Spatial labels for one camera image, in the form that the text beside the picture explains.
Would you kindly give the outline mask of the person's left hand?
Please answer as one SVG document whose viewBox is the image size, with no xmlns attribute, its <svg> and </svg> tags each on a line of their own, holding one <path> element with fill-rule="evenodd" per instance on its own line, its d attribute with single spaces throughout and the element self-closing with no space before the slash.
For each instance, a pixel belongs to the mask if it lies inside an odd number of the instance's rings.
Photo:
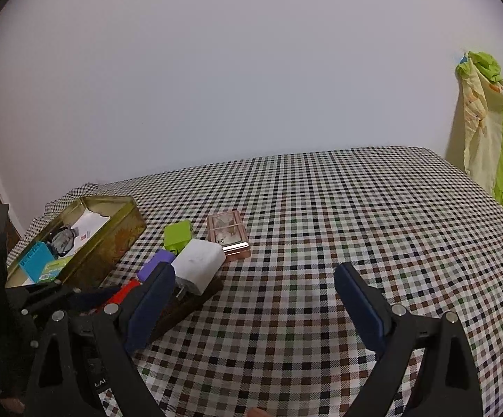
<svg viewBox="0 0 503 417">
<path fill-rule="evenodd" d="M 7 416 L 22 415 L 25 409 L 21 400 L 14 397 L 0 398 L 0 405 Z"/>
</svg>

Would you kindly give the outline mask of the person's right hand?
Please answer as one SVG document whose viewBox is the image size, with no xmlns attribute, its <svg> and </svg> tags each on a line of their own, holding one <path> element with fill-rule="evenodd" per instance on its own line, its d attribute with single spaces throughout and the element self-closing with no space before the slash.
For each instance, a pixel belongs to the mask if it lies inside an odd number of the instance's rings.
<svg viewBox="0 0 503 417">
<path fill-rule="evenodd" d="M 272 415 L 264 409 L 252 408 L 246 412 L 246 417 L 272 417 Z"/>
</svg>

